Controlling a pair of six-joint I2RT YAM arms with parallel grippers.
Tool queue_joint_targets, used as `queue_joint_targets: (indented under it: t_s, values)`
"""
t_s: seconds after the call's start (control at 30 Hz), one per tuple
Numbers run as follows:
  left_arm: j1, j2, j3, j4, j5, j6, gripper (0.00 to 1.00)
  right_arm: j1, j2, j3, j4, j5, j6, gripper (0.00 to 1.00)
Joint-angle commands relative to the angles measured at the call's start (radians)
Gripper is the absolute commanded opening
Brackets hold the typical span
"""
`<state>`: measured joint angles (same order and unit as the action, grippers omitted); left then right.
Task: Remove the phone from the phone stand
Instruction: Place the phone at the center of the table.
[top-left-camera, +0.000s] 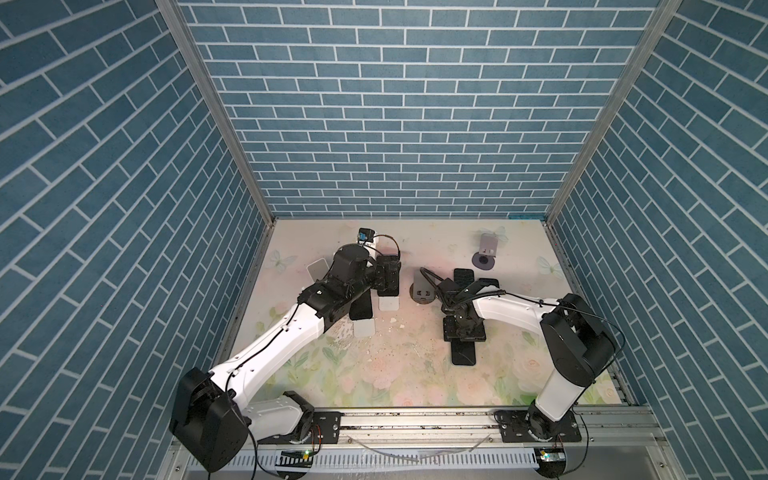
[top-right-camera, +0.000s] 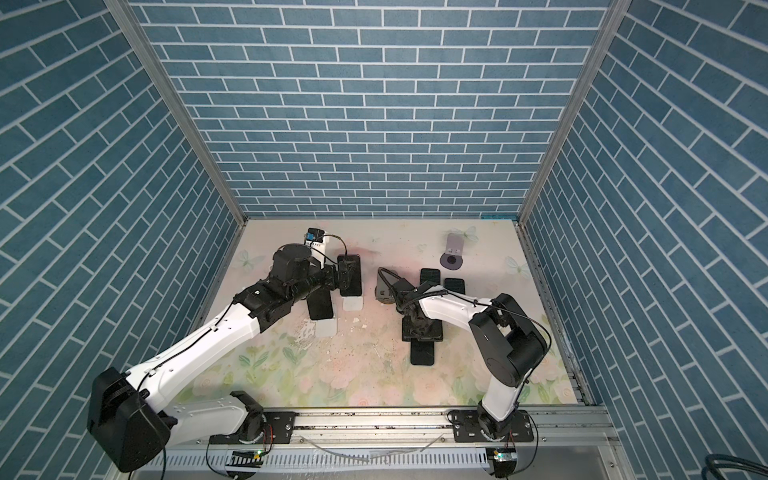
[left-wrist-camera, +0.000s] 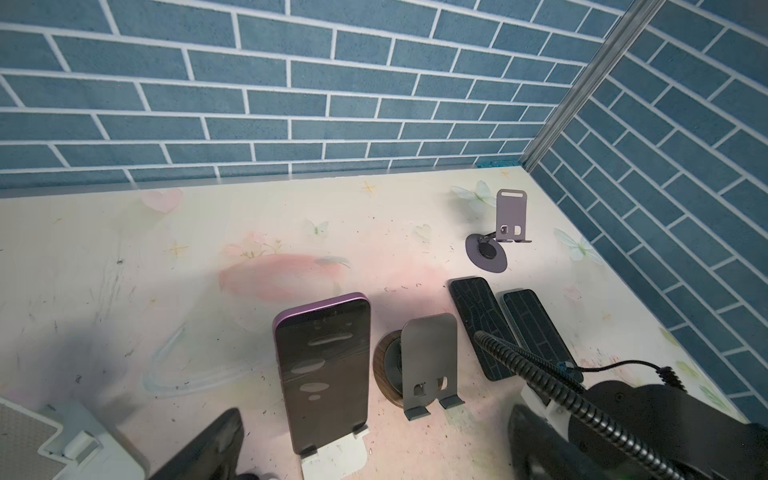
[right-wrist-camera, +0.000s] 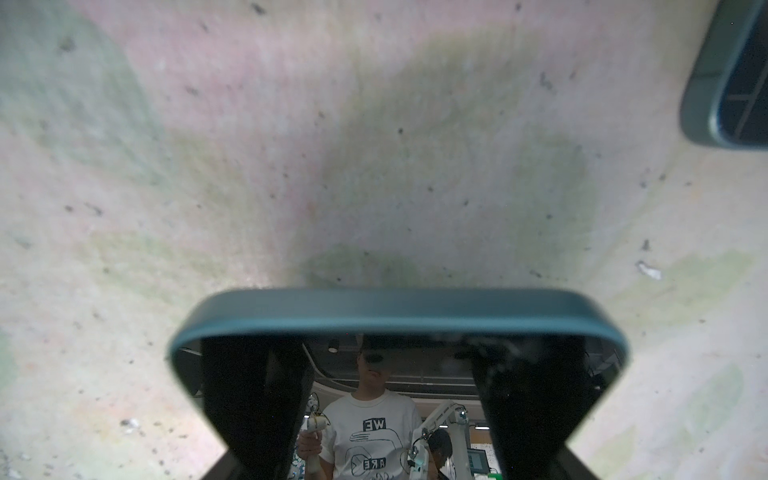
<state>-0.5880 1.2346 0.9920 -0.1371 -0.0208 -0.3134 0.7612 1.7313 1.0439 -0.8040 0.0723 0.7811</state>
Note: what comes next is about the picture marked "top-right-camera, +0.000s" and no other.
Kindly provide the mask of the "black phone cracked screen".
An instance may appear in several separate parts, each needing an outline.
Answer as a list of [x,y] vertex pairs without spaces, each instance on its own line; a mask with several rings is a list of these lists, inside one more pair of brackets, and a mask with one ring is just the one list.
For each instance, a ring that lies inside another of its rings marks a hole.
[[430,285],[441,285],[441,271],[434,268],[422,268],[419,275],[419,283],[428,283]]

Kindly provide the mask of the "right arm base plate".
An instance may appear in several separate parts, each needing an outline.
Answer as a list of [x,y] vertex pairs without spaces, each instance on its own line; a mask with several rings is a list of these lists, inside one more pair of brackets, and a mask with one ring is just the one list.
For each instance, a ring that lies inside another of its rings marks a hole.
[[457,443],[532,442],[533,426],[525,410],[513,411],[504,420],[496,420],[482,407],[455,409],[447,413]]

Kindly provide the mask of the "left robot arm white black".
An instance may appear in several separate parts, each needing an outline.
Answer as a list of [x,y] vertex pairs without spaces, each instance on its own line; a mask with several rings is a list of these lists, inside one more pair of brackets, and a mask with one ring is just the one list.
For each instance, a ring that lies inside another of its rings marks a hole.
[[334,290],[344,297],[361,294],[359,256],[329,260],[313,243],[281,246],[268,276],[236,294],[207,324],[124,372],[110,367],[100,373],[92,384],[88,432],[123,473],[140,469],[171,445],[201,437],[265,442],[264,408],[242,390],[174,413],[166,409],[200,373],[264,333],[297,302]]

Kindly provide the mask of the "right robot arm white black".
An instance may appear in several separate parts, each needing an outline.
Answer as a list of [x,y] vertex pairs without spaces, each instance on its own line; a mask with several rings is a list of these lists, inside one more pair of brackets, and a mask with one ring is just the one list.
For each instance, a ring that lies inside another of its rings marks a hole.
[[445,323],[473,335],[491,374],[478,405],[481,431],[491,440],[506,436],[524,384],[546,356],[549,339],[508,294],[476,299],[425,282],[398,280],[388,288],[402,319],[402,340],[411,344],[413,365],[434,364],[434,344]]

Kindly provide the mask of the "black phone teal edge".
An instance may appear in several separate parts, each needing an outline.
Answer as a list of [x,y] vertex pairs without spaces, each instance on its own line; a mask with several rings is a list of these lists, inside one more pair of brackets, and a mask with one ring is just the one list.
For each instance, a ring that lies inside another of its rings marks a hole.
[[443,286],[445,289],[453,293],[466,293],[466,284],[465,281],[461,278],[446,278],[443,282]]

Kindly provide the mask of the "black phone pink edge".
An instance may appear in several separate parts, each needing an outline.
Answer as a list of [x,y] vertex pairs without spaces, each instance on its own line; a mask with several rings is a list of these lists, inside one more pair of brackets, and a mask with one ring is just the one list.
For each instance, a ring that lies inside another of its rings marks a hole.
[[362,296],[362,268],[359,255],[337,257],[339,293],[342,297]]

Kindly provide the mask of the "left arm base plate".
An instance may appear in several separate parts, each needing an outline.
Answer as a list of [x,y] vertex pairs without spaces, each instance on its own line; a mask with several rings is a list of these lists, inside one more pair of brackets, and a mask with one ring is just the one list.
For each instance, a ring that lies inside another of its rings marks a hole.
[[288,444],[293,434],[296,413],[292,411],[265,411],[260,415],[249,414],[243,424],[232,434],[212,435],[212,445]]

